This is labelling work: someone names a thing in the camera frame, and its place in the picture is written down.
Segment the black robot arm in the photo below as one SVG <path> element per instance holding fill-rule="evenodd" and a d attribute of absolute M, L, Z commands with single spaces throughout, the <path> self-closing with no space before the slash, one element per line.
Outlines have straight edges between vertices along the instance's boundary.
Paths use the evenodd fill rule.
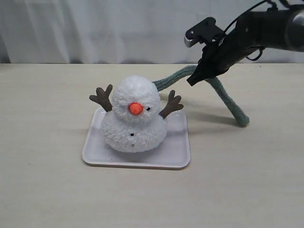
<path fill-rule="evenodd" d="M 246 12 L 229 34 L 216 25 L 213 17 L 207 17 L 186 31 L 184 42 L 189 48 L 196 43 L 205 44 L 196 69 L 187 79 L 193 86 L 224 74 L 257 50 L 303 52 L 304 9 Z"/>

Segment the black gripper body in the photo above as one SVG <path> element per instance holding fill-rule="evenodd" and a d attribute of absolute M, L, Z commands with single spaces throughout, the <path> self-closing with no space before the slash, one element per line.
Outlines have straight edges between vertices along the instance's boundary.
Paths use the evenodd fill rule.
<path fill-rule="evenodd" d="M 248 22 L 238 22 L 228 34 L 223 33 L 202 50 L 197 68 L 204 69 L 206 79 L 217 77 L 231 66 L 252 54 L 252 28 Z"/>

